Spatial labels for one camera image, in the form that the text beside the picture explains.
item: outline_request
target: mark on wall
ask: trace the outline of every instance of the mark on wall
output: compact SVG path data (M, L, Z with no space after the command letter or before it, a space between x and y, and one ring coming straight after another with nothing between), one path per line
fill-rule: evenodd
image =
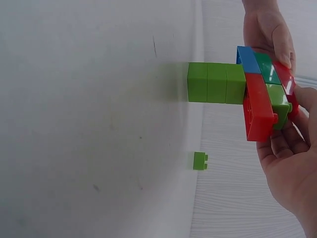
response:
M153 36L153 46L154 46L154 53L155 53L155 58L157 58L157 49L155 47L155 40L154 40L154 36Z
M100 192L100 189L97 185L94 184L93 187L94 187L94 190L96 190L97 192Z

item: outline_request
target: fingernail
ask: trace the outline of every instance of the fingernail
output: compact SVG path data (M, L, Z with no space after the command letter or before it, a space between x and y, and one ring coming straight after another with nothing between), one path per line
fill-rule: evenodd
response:
M282 56L282 61L288 68L292 67L291 60L290 60L288 55L283 55Z

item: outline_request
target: small green block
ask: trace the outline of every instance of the small green block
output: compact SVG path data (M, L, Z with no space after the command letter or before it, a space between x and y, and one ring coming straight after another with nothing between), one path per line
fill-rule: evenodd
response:
M190 62L187 74L188 101L207 102L207 64Z
M275 130L281 130L287 122L287 114L292 110L291 104L287 101L284 89L281 85L266 84L267 92L272 104L273 112L278 115L278 122L274 124Z
M195 152L194 153L193 169L194 170L206 170L208 167L206 164L207 160L208 160L208 155L206 155L204 152Z
M207 63L207 102L225 103L227 73L224 63Z
M246 77L241 64L226 64L227 71L227 104L243 104L244 92L246 89Z
M281 85L271 58L267 54L254 53L265 83Z

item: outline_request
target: dark green block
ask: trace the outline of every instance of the dark green block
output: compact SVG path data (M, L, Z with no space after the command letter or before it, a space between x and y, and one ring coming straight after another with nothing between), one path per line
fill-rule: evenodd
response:
M226 100L227 104L243 104L244 92L246 89L246 77L244 75L243 66L241 64L226 64L227 72L227 88Z
M208 155L206 155L204 152L195 152L194 153L193 169L194 170L206 170L208 167L206 164L207 160L208 160Z
M224 63L207 63L207 102L225 103L227 73Z
M188 66L187 89L189 102L207 102L207 64L191 62Z
M281 85L271 58L267 54L254 53L265 83Z
M287 114L292 111L292 104L288 103L281 85L266 84L267 92L272 104L273 112L278 115L278 122L273 128L281 130L287 122Z

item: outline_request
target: plastic toy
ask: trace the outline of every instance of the plastic toy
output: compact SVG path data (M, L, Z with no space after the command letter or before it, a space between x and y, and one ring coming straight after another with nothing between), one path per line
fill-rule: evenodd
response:
M194 170L206 170L208 168L207 162L208 155L205 152L195 152L194 153Z
M290 70L251 47L237 47L236 64L190 62L187 82L189 102L243 105L248 141L266 141L299 110Z

